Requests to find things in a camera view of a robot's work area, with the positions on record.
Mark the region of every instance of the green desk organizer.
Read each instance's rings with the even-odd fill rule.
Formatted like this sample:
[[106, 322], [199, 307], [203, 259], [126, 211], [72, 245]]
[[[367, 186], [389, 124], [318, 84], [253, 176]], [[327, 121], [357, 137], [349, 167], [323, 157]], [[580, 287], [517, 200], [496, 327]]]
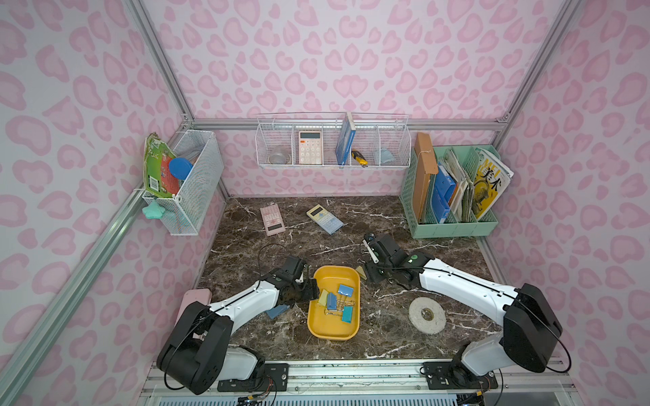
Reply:
[[[476, 169], [478, 168], [478, 154], [476, 153], [476, 148], [484, 148], [488, 151], [495, 154], [500, 158], [499, 153], [493, 146], [446, 146], [446, 147], [434, 147], [435, 157], [438, 161], [445, 156], [445, 153], [452, 149], [458, 161], [462, 162], [463, 168], [467, 171], [467, 174], [474, 181], [476, 176]], [[429, 182], [429, 190], [427, 191], [426, 197], [426, 212], [425, 212], [425, 224], [419, 224], [415, 213], [413, 212], [413, 185], [415, 184], [415, 170], [417, 168], [417, 156], [415, 155], [414, 150], [411, 150], [411, 165], [408, 168], [406, 173], [406, 178], [404, 178], [404, 184], [402, 185], [402, 193], [400, 194], [400, 200], [402, 201], [402, 206], [404, 206], [404, 214], [406, 215], [406, 221], [408, 226], [411, 229], [411, 236], [413, 238], [439, 238], [439, 237], [470, 237], [470, 236], [486, 236], [494, 230], [494, 228], [499, 224], [499, 221], [495, 217], [492, 210], [489, 210], [481, 220], [476, 220], [474, 214], [471, 215], [471, 222], [469, 223], [460, 223], [454, 217], [453, 213], [449, 213], [444, 224], [438, 224], [436, 218], [434, 217], [433, 212], [431, 211], [431, 193], [434, 187], [435, 175], [432, 175], [431, 181]]]

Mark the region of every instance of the brown envelope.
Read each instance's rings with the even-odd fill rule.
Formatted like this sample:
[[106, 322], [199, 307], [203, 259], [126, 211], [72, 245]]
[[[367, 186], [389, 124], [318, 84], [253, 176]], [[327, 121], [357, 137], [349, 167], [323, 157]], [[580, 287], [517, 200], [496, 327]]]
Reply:
[[429, 134], [417, 133], [417, 137], [415, 138], [415, 156], [418, 160], [415, 171], [415, 185], [413, 187], [413, 212], [418, 223], [422, 223], [424, 220], [426, 193], [429, 189], [431, 175], [438, 173], [436, 153], [431, 144], [431, 136]]

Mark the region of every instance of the blue calculator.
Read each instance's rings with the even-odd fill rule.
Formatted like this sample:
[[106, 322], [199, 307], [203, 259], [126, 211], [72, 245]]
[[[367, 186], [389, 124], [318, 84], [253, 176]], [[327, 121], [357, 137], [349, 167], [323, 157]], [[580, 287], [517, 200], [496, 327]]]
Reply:
[[332, 213], [325, 210], [321, 205], [315, 205], [307, 215], [321, 226], [325, 231], [332, 235], [336, 230], [343, 227], [343, 222], [337, 219]]

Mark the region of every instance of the barcode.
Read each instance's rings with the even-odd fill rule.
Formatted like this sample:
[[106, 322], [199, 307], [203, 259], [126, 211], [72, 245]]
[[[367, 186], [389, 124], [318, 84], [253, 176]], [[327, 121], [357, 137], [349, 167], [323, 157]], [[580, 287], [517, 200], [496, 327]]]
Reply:
[[149, 187], [156, 192], [160, 192], [160, 188], [158, 187], [158, 179], [154, 178], [153, 176], [149, 176]]

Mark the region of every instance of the white tape roll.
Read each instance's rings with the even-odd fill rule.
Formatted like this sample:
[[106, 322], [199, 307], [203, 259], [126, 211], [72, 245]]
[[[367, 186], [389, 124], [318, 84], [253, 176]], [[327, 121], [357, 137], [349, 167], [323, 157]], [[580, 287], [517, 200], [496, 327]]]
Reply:
[[426, 334], [438, 334], [447, 323], [442, 306], [430, 298], [417, 298], [408, 308], [408, 318], [416, 329]]

